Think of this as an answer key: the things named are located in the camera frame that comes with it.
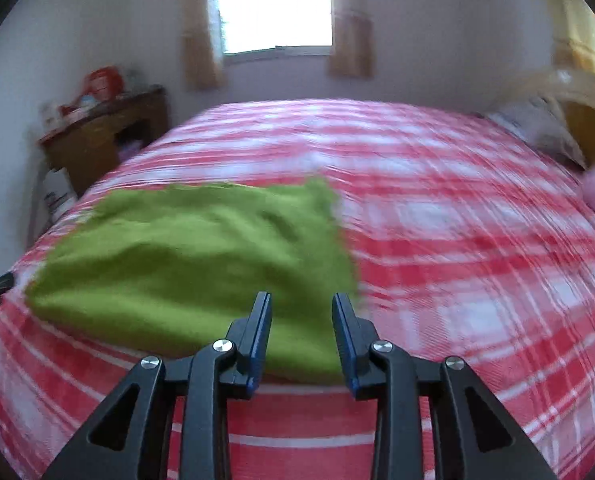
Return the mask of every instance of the red plaid bedspread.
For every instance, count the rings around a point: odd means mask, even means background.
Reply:
[[[141,355],[62,332],[24,304],[75,220],[118,187],[314,173],[340,194],[361,307],[379,334],[413,355],[464,356],[560,478],[583,478],[595,462],[595,215],[575,178],[486,120],[311,100],[225,105],[174,129],[17,263],[20,283],[0,307],[0,448],[24,479],[42,474]],[[375,404],[344,387],[263,384],[229,408],[236,480],[369,478]],[[425,413],[432,478],[429,428]],[[172,454],[169,478],[177,466]]]

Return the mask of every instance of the wooden headboard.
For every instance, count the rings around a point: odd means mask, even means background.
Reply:
[[[577,69],[549,69],[520,79],[496,104],[540,96],[566,121],[587,163],[595,163],[595,75]]]

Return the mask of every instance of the bright window light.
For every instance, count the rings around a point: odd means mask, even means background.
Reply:
[[[331,0],[218,0],[225,54],[331,45]]]

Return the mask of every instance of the window frame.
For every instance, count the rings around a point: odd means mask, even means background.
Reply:
[[[220,52],[223,56],[224,64],[235,64],[246,61],[259,61],[264,59],[281,59],[287,56],[328,56],[331,54],[330,45],[303,45],[303,46],[275,46],[274,48],[265,48],[262,50],[249,50],[247,52],[235,52],[227,54],[224,52],[224,38],[222,35],[223,22],[222,14],[220,13],[220,3],[215,0],[214,6],[214,23],[220,27],[218,36]]]

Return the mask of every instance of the white wall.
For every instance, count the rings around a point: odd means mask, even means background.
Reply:
[[[0,28],[0,273],[26,248],[38,107],[75,98],[95,68],[130,61],[128,3],[20,0]]]
[[[134,55],[170,92],[174,122],[225,102],[348,97],[485,108],[492,91],[549,64],[551,25],[542,0],[368,0],[375,26],[371,81],[333,79],[324,57],[242,63],[228,84],[189,92],[180,63],[182,0],[131,0]]]

